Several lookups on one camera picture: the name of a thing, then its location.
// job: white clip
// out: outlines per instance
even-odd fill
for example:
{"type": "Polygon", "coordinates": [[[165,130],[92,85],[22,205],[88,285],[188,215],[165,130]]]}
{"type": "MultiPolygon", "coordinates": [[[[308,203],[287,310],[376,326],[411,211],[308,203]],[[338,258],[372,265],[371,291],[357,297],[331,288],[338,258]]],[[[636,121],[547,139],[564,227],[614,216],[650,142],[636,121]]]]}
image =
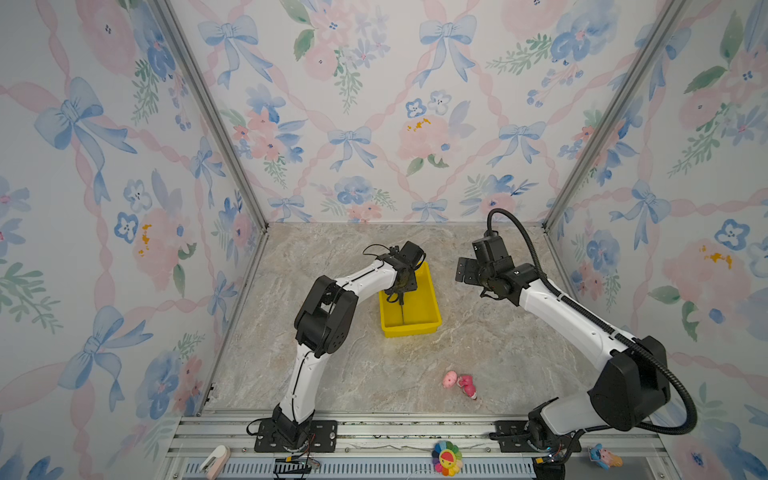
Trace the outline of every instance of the white clip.
{"type": "Polygon", "coordinates": [[[224,445],[219,445],[214,449],[214,452],[208,455],[205,462],[200,464],[200,471],[206,473],[208,480],[214,480],[221,470],[224,468],[224,464],[230,459],[230,450],[224,445]]]}

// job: yellow plastic bin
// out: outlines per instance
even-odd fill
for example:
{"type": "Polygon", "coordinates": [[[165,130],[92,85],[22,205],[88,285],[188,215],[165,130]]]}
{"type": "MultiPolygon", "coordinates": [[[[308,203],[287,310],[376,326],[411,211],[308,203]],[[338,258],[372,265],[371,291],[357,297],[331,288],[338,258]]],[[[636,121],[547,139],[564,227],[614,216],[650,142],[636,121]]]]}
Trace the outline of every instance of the yellow plastic bin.
{"type": "Polygon", "coordinates": [[[387,302],[387,295],[383,291],[379,292],[379,310],[385,337],[434,333],[442,325],[427,262],[416,271],[416,283],[419,288],[415,292],[405,293],[402,308],[399,302],[387,302]]]}

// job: marble floor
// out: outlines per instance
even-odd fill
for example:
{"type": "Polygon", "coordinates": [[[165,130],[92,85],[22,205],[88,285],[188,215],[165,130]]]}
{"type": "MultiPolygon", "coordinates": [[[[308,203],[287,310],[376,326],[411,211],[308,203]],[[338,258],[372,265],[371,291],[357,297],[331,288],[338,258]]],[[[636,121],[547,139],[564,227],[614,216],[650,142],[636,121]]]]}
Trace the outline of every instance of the marble floor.
{"type": "MultiPolygon", "coordinates": [[[[472,257],[484,225],[273,223],[253,288],[214,376],[206,409],[272,409],[288,386],[296,354],[293,319],[320,275],[348,275],[370,264],[371,243],[427,253],[442,314],[437,333],[387,339],[379,301],[357,306],[349,336],[328,362],[318,410],[525,414],[545,400],[594,384],[598,373],[560,334],[509,302],[479,297],[454,281],[458,257],[472,257]],[[478,399],[443,389],[449,370],[474,376],[478,399]]],[[[516,263],[530,262],[525,242],[498,228],[516,263]]],[[[542,266],[562,285],[540,228],[529,229],[542,266]]]]}

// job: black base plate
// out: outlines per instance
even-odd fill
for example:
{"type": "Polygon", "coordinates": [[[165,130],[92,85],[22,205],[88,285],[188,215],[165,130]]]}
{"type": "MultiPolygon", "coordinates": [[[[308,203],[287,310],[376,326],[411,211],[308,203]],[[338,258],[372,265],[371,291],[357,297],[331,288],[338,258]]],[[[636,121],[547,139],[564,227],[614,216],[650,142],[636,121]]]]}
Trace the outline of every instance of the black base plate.
{"type": "MultiPolygon", "coordinates": [[[[525,433],[525,424],[528,420],[497,420],[493,422],[496,432],[502,435],[523,435],[525,433]]],[[[513,442],[512,440],[502,439],[498,441],[502,453],[517,452],[536,452],[537,450],[528,444],[528,441],[513,442]]]]}
{"type": "MultiPolygon", "coordinates": [[[[312,453],[333,453],[336,450],[336,430],[339,423],[336,420],[313,420],[310,423],[310,438],[314,435],[311,445],[312,453]]],[[[256,444],[253,450],[259,453],[286,453],[280,435],[275,430],[275,423],[264,421],[259,424],[256,444]]]]}
{"type": "Polygon", "coordinates": [[[565,480],[565,465],[533,464],[537,480],[565,480]]]}

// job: mounting plate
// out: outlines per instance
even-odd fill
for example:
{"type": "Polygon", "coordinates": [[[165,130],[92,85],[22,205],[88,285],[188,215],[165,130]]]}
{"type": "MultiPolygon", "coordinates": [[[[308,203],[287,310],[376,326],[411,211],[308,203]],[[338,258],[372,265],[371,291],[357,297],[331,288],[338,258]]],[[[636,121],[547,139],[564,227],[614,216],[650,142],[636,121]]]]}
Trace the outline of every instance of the mounting plate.
{"type": "MultiPolygon", "coordinates": [[[[311,445],[312,453],[333,453],[336,450],[336,430],[339,423],[336,420],[313,420],[310,423],[310,438],[314,435],[311,445]]],[[[259,453],[285,453],[287,450],[280,442],[280,435],[275,430],[274,422],[260,422],[256,434],[256,444],[253,450],[259,453]]]]}
{"type": "MultiPolygon", "coordinates": [[[[497,420],[493,422],[496,432],[502,435],[523,435],[528,420],[497,420]]],[[[512,440],[502,439],[498,441],[498,446],[502,453],[536,452],[537,450],[528,444],[528,441],[513,442],[512,440]]]]}

